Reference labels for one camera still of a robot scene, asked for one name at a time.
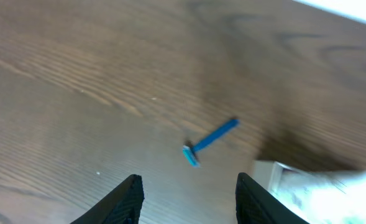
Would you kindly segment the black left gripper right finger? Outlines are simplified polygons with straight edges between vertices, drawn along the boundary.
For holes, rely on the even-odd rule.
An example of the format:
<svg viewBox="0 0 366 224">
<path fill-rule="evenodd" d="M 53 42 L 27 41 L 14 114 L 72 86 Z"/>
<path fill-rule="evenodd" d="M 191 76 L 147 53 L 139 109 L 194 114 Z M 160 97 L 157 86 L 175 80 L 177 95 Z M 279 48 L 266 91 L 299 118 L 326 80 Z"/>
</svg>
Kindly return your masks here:
<svg viewBox="0 0 366 224">
<path fill-rule="evenodd" d="M 238 224 L 308 224 L 244 172 L 237 176 L 236 218 Z"/>
</svg>

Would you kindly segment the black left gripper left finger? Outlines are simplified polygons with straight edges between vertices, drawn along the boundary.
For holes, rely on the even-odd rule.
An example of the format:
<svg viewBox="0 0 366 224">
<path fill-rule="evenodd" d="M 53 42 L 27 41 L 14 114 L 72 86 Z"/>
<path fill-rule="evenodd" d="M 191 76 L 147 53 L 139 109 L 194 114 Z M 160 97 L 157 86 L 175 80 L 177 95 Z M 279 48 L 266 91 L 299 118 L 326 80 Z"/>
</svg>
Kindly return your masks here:
<svg viewBox="0 0 366 224">
<path fill-rule="evenodd" d="M 71 224 L 138 224 L 144 199 L 142 177 L 132 174 Z"/>
</svg>

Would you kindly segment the white Pantene tube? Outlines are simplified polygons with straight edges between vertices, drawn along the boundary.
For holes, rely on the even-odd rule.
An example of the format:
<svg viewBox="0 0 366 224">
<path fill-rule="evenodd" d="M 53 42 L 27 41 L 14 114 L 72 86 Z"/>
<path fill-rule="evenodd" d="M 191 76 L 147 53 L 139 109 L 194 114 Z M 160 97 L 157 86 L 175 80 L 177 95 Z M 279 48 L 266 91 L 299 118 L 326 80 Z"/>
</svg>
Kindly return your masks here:
<svg viewBox="0 0 366 224">
<path fill-rule="evenodd" d="M 282 170 L 270 193 L 308 223 L 366 224 L 366 170 Z"/>
</svg>

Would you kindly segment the blue disposable razor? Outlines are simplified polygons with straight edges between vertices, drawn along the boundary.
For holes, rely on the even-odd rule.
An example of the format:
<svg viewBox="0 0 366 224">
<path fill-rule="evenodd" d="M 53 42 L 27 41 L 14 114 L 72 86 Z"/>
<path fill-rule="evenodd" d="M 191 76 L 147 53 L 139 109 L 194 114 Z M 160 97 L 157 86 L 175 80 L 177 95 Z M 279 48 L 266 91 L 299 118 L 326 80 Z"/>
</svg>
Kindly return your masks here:
<svg viewBox="0 0 366 224">
<path fill-rule="evenodd" d="M 224 124 L 220 125 L 213 132 L 202 138 L 196 144 L 192 144 L 190 140 L 186 140 L 182 147 L 182 152 L 185 158 L 187 159 L 188 163 L 192 167 L 200 167 L 200 162 L 197 157 L 197 153 L 199 153 L 199 151 L 205 149 L 206 147 L 210 146 L 214 141 L 222 138 L 224 135 L 226 135 L 229 131 L 231 131 L 238 125 L 239 120 L 237 118 L 231 118 Z"/>
</svg>

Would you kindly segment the white box pink interior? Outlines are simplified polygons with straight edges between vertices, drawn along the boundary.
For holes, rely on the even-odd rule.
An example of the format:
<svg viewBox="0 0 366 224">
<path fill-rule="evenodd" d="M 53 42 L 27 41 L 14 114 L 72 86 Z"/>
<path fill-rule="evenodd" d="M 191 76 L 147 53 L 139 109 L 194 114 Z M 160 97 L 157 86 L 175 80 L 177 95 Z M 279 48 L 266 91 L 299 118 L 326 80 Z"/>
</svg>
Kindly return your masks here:
<svg viewBox="0 0 366 224">
<path fill-rule="evenodd" d="M 276 161 L 255 161 L 252 178 L 269 192 L 278 189 L 284 165 Z"/>
</svg>

